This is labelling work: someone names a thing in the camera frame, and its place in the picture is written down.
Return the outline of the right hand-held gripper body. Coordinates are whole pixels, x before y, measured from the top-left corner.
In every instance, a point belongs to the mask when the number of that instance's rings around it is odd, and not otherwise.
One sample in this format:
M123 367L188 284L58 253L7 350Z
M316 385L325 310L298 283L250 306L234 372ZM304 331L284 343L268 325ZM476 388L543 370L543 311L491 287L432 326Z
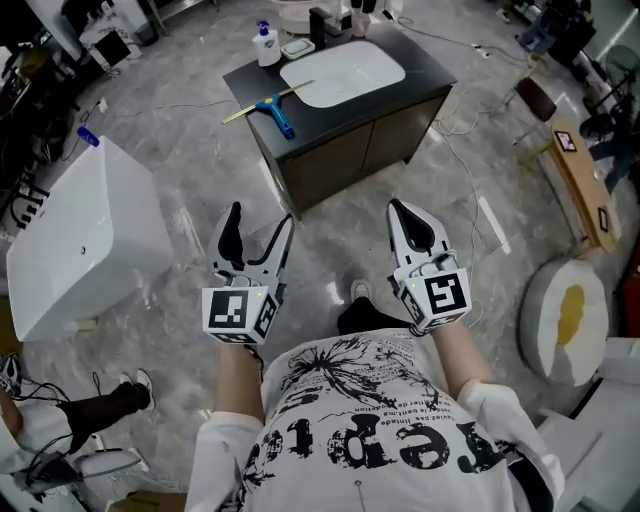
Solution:
M468 271L459 266L455 251L398 267L390 282L409 312L415 334L428 334L472 309Z

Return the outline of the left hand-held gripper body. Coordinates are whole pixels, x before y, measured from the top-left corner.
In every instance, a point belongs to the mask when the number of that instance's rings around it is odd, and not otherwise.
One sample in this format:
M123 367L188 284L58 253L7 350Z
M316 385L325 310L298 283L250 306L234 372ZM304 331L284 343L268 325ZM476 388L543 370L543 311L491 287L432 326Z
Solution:
M211 285L201 290L203 331L223 343L263 345L285 288L281 268L214 269Z

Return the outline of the blue squeegee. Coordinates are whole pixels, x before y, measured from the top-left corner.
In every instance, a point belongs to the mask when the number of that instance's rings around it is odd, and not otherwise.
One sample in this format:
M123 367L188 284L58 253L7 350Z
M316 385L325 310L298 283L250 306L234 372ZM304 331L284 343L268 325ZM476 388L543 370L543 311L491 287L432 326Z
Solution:
M228 118L222 121L223 125L226 125L238 118L244 117L252 112L262 112L268 116L270 116L276 123L282 135L287 139L291 140L295 137L295 131L291 124L289 123L287 117L281 109L282 98L288 94L291 94L298 89L301 89L305 86L311 85L314 83L314 80L309 80L298 84L294 87L283 90L274 95L265 97L262 101L252 104L239 112L229 116Z

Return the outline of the person's right forearm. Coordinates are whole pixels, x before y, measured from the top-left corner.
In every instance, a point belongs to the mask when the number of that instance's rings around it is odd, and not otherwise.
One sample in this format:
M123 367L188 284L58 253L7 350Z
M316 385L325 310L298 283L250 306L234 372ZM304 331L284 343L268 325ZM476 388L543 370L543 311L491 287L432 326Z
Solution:
M452 398L457 399L468 382L494 382L486 360L470 331L461 322L439 326L431 336Z

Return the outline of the person's left forearm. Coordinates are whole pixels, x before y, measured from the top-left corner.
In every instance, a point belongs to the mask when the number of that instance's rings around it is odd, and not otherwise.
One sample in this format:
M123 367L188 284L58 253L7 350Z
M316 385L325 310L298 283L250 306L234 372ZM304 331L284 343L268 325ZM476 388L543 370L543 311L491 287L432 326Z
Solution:
M214 411L243 414L264 421L261 366L244 346L221 344L214 392Z

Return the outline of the person's black trouser leg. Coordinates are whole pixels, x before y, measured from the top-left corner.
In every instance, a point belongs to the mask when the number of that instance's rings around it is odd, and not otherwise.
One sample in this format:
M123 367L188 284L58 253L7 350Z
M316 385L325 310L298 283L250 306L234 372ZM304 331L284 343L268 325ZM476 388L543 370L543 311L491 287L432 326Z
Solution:
M402 328L403 320L379 311L366 296L359 296L337 319L340 335L370 332L381 329Z

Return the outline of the dark vanity cabinet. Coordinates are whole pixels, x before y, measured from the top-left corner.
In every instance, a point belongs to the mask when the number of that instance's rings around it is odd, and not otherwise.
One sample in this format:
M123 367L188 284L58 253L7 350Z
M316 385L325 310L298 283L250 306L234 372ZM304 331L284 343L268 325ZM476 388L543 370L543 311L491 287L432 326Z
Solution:
M455 77L390 22L374 23L366 36L331 38L325 49L368 41L392 57L406 73L393 85L331 108L313 108L295 92L281 109L295 131L287 140L268 115L246 116L268 168L295 214L319 204L352 184L396 163L409 163L447 96ZM224 77L246 108L289 87L281 68L252 61Z

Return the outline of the round white yellow pouf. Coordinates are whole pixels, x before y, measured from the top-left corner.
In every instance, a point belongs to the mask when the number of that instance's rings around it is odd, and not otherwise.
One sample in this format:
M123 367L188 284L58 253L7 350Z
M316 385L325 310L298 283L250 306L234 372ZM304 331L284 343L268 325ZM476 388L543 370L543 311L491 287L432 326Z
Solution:
M609 312L602 281L584 260L561 258L531 278L519 314L519 344L539 376L586 384L603 361Z

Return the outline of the white bathtub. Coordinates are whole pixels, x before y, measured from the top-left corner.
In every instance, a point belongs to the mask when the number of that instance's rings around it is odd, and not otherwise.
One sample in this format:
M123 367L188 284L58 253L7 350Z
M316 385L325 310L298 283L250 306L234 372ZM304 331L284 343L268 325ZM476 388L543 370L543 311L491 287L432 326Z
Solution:
M152 173L100 137L52 185L8 250L16 336L35 342L85 330L173 260Z

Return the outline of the wooden bench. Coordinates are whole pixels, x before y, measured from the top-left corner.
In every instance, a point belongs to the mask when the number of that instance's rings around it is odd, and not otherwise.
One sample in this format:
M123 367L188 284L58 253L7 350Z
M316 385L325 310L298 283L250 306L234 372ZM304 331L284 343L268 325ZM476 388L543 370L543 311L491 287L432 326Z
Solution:
M581 251L602 249L612 254L621 237L613 199L577 125L560 118L551 123L551 135L539 149L518 159L528 168L539 155L548 154L567 186L586 237Z

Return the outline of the person's white printed shirt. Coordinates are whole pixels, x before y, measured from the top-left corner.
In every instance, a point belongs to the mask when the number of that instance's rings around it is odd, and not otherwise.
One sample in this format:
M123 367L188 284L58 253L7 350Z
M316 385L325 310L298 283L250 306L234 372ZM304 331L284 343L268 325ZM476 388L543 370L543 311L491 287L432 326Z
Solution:
M261 394L264 420L201 426L185 512L554 512L564 490L512 389L450 396L403 330L304 343Z

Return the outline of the white sink basin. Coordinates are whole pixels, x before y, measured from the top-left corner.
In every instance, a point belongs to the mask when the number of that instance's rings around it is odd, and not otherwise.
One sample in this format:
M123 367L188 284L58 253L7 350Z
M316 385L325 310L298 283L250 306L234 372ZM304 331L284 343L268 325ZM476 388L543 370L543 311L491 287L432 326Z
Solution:
M281 78L313 108L331 108L402 81L406 73L368 41L353 41L314 52L284 65Z

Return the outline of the brown seat stool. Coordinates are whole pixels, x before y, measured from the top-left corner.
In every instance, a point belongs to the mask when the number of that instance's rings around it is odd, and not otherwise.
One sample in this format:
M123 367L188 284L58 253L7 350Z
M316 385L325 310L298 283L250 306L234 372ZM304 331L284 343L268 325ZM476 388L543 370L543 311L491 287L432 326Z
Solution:
M496 105L495 109L506 107L516 96L524 102L531 114L534 116L536 122L525 132L516 137L512 141L513 145L518 145L530 134L546 125L557 111L556 103L535 80L528 76L517 81Z

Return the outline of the black bathtub tap fixture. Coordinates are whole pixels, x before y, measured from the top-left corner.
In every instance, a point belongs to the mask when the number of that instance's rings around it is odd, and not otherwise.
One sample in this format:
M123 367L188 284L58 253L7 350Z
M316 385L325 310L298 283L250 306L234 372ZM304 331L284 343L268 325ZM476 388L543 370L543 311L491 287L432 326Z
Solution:
M25 230L49 197L50 193L39 187L15 191L9 201L9 213L16 227Z

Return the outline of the white soap pump bottle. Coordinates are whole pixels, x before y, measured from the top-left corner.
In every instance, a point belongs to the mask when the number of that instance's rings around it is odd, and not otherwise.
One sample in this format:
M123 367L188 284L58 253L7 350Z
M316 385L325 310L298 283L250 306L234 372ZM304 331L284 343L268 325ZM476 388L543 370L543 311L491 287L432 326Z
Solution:
M256 51L258 65L269 67L277 64L281 59L279 34L270 27L266 20L257 22L258 32L252 42Z

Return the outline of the white soap dish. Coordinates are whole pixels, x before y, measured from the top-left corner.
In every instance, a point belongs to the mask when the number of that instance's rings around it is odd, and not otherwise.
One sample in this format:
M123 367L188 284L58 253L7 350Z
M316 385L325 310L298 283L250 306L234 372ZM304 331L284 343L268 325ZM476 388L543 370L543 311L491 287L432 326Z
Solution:
M316 50L315 44L307 39L300 38L282 45L281 54L288 60L296 60Z

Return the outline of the black faucet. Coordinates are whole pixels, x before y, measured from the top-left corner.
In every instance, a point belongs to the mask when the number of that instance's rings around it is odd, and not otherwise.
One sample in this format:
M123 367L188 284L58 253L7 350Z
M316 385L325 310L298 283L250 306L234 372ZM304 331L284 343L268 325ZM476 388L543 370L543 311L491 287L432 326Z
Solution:
M321 7L309 9L309 39L316 50L326 47L327 36L338 38L343 33L342 22L336 21L327 11Z

